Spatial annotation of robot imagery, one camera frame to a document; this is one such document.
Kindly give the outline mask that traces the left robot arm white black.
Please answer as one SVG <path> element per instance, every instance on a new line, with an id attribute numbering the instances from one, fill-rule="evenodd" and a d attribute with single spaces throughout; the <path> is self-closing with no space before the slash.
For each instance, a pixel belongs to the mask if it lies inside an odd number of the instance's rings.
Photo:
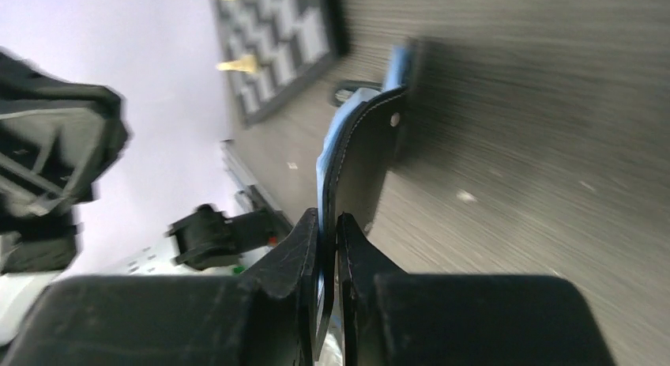
<path id="1" fill-rule="evenodd" d="M 1 55 L 1 343 L 77 257 L 73 208 L 119 159 L 122 97 Z"/>

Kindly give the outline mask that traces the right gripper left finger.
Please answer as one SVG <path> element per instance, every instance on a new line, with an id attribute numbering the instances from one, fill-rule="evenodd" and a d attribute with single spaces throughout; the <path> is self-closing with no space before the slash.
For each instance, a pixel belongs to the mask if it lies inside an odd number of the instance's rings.
<path id="1" fill-rule="evenodd" d="M 4 365 L 311 365 L 318 214 L 238 276 L 90 275 L 47 288 Z"/>

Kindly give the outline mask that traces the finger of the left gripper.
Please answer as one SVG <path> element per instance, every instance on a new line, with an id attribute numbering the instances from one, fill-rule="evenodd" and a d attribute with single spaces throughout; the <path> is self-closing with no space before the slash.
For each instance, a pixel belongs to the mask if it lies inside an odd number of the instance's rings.
<path id="1" fill-rule="evenodd" d="M 130 133 L 123 98 L 64 81 L 1 53 L 1 207 L 15 217 L 60 214 L 93 200 L 92 185 Z"/>

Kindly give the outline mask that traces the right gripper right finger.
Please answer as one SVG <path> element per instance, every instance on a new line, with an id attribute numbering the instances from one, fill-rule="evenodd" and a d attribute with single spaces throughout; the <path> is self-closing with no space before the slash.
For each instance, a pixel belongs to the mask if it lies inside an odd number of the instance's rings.
<path id="1" fill-rule="evenodd" d="M 410 274 L 337 223 L 347 365 L 612 365 L 583 295 L 561 277 Z"/>

